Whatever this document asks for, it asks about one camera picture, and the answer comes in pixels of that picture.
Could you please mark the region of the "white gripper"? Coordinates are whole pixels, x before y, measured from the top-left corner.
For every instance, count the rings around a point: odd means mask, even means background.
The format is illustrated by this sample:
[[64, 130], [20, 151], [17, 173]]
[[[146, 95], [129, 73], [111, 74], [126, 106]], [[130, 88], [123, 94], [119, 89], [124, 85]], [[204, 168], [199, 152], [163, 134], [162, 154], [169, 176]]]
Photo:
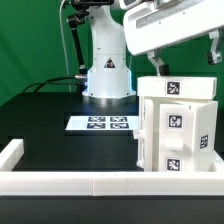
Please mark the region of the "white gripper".
[[224, 27], [224, 0], [181, 0], [162, 9], [155, 9], [150, 1], [142, 2], [125, 13], [123, 26], [128, 50], [132, 55], [147, 53], [158, 76], [168, 76], [170, 69], [160, 52], [153, 50], [209, 32], [208, 63], [222, 61], [223, 30], [218, 28]]

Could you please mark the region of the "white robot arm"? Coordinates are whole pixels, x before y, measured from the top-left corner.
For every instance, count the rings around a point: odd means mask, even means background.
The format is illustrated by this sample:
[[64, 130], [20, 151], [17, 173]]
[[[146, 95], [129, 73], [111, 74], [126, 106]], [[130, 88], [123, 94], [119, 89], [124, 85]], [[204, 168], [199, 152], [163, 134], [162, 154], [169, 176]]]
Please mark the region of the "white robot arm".
[[93, 65], [83, 95], [101, 102], [128, 99], [131, 87], [126, 54], [146, 54], [159, 76], [169, 74], [160, 50], [208, 35], [208, 63], [222, 61], [224, 0], [115, 0], [92, 2], [87, 10], [92, 30]]

